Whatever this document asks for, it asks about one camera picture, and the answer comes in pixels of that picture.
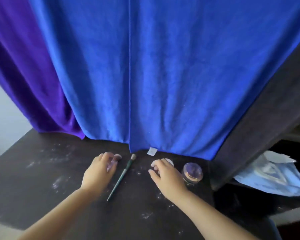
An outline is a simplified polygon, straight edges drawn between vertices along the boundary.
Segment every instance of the left hand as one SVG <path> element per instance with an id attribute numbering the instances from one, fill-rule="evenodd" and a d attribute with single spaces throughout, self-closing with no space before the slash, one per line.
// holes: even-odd
<path id="1" fill-rule="evenodd" d="M 100 154 L 93 159 L 91 165 L 84 173 L 80 189 L 90 193 L 93 200 L 97 199 L 101 192 L 106 188 L 116 171 L 117 162 L 115 162 L 107 172 L 108 162 L 113 157 L 114 155 L 111 152 Z"/>

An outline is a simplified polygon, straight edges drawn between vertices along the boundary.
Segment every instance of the purple curtain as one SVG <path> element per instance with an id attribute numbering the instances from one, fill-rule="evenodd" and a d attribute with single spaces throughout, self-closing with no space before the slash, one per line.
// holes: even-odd
<path id="1" fill-rule="evenodd" d="M 37 131 L 84 138 L 28 0 L 0 0 L 0 86 Z"/>

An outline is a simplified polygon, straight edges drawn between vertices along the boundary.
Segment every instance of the dark tabletop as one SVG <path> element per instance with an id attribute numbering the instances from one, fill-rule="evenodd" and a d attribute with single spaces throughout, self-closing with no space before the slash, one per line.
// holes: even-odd
<path id="1" fill-rule="evenodd" d="M 204 179 L 190 190 L 213 205 L 208 161 L 163 152 L 152 157 L 147 150 L 138 151 L 138 158 L 107 202 L 131 157 L 128 145 L 35 130 L 0 156 L 0 223 L 28 228 L 78 189 L 93 158 L 107 151 L 122 156 L 117 171 L 66 239 L 203 239 L 190 219 L 160 193 L 148 169 L 161 158 L 170 158 L 179 171 L 187 162 L 198 163 Z"/>

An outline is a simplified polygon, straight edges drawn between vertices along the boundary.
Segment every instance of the white wall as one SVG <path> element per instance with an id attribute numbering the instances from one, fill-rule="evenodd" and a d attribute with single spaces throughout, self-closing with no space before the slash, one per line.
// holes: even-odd
<path id="1" fill-rule="evenodd" d="M 0 87 L 0 155 L 31 128 L 28 120 Z"/>

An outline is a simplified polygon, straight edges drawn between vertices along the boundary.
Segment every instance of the finger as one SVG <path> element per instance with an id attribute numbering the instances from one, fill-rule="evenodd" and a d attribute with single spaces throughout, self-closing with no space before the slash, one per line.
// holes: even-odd
<path id="1" fill-rule="evenodd" d="M 164 163 L 164 165 L 166 165 L 168 167 L 171 166 L 171 163 L 168 162 L 165 158 L 161 159 L 161 161 Z"/>
<path id="2" fill-rule="evenodd" d="M 154 181 L 154 183 L 158 186 L 159 182 L 160 182 L 160 177 L 156 174 L 155 171 L 149 169 L 148 172 L 150 173 L 150 176 L 152 178 L 152 180 Z"/>
<path id="3" fill-rule="evenodd" d="M 117 161 L 112 164 L 112 166 L 108 172 L 108 174 L 110 175 L 110 178 L 112 178 L 112 176 L 115 174 L 115 171 L 117 169 L 117 164 L 118 164 Z"/>
<path id="4" fill-rule="evenodd" d="M 108 163 L 108 161 L 109 161 L 109 157 L 114 157 L 114 155 L 113 155 L 113 153 L 111 153 L 111 152 L 106 152 L 106 153 L 104 153 L 103 154 L 103 156 L 102 156 L 102 158 L 101 158 L 101 162 L 103 162 L 103 163 Z"/>
<path id="5" fill-rule="evenodd" d="M 101 158 L 102 158 L 102 156 L 103 156 L 103 153 L 101 153 L 99 156 L 95 157 L 95 158 L 93 159 L 92 163 L 95 163 L 95 162 L 100 161 Z"/>
<path id="6" fill-rule="evenodd" d="M 158 167 L 158 170 L 162 171 L 164 168 L 166 168 L 166 165 L 161 160 L 155 160 L 153 165 Z"/>

